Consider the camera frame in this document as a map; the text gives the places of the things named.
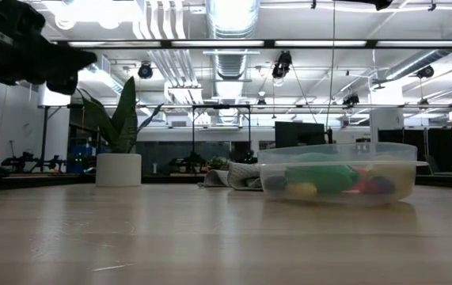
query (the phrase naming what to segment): plastic container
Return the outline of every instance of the plastic container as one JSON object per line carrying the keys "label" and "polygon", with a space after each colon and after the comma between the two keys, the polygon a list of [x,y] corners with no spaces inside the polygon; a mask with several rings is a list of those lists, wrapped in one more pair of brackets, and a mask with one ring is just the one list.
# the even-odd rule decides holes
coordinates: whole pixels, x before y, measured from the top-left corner
{"label": "plastic container", "polygon": [[262,150],[264,191],[271,197],[324,203],[383,204],[412,193],[415,146],[353,143]]}

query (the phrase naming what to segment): plant leaf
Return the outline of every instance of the plant leaf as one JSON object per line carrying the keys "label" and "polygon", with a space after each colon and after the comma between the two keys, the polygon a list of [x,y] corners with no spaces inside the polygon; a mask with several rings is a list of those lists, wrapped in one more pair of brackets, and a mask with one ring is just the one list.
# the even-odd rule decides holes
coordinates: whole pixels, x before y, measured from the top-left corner
{"label": "plant leaf", "polygon": [[90,116],[97,123],[101,136],[108,143],[114,142],[118,137],[118,133],[113,128],[108,113],[106,112],[106,110],[104,110],[104,106],[93,98],[92,100],[89,100],[82,96],[82,99],[83,106],[85,107],[85,112],[90,114]]}
{"label": "plant leaf", "polygon": [[134,77],[129,78],[123,85],[122,94],[115,113],[112,117],[112,125],[116,132],[120,133],[124,126],[127,116],[130,115],[131,108],[136,106],[136,85]]}
{"label": "plant leaf", "polygon": [[117,140],[113,143],[113,152],[128,154],[131,152],[132,147],[136,144],[138,138],[138,115],[136,115],[136,109],[131,106],[131,109],[125,118],[122,126],[122,131]]}
{"label": "plant leaf", "polygon": [[154,112],[152,113],[152,116],[146,118],[138,127],[138,132],[141,131],[144,127],[148,126],[148,124],[152,121],[152,119],[161,111],[161,107],[164,103],[160,104],[154,109]]}

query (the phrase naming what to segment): computer monitor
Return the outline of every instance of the computer monitor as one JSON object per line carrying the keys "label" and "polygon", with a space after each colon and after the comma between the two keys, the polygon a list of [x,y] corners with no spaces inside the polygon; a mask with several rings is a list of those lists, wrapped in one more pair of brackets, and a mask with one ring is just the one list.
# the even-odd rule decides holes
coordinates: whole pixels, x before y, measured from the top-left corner
{"label": "computer monitor", "polygon": [[309,146],[325,144],[322,123],[275,122],[275,146]]}

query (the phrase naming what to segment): chair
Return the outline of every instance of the chair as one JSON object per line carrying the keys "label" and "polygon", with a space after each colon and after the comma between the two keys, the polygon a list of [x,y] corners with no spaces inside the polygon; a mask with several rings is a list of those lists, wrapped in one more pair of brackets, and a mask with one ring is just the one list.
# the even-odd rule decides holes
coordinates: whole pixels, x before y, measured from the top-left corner
{"label": "chair", "polygon": [[431,155],[425,155],[424,158],[426,159],[426,162],[428,163],[428,167],[430,168],[431,175],[449,175],[449,176],[452,175],[452,172],[440,172],[437,162]]}

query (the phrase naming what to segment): gray cloth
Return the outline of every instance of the gray cloth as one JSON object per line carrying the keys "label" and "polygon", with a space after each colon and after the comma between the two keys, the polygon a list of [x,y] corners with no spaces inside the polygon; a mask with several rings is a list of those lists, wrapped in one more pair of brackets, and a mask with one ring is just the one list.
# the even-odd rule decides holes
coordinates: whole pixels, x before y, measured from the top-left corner
{"label": "gray cloth", "polygon": [[200,187],[231,187],[234,190],[261,191],[259,167],[230,162],[229,171],[211,170],[204,177]]}

